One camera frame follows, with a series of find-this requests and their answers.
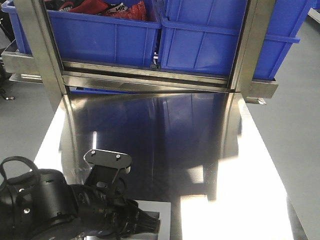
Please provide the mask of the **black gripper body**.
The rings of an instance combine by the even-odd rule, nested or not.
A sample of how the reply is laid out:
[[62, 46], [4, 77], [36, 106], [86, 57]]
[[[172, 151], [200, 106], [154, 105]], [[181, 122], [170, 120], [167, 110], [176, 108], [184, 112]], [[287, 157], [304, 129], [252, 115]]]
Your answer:
[[72, 184], [76, 202], [76, 229], [85, 236], [128, 238], [137, 234], [158, 234], [161, 220], [139, 208], [135, 200], [109, 198], [96, 188]]

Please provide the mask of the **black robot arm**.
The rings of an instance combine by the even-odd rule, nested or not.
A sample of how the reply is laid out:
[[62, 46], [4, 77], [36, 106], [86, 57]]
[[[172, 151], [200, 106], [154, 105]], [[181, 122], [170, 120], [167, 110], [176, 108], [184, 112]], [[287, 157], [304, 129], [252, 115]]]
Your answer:
[[12, 156], [29, 172], [9, 178], [0, 170], [0, 237], [3, 240], [119, 240], [157, 234], [161, 221], [118, 190], [95, 184], [68, 184], [55, 169], [39, 169], [31, 160]]

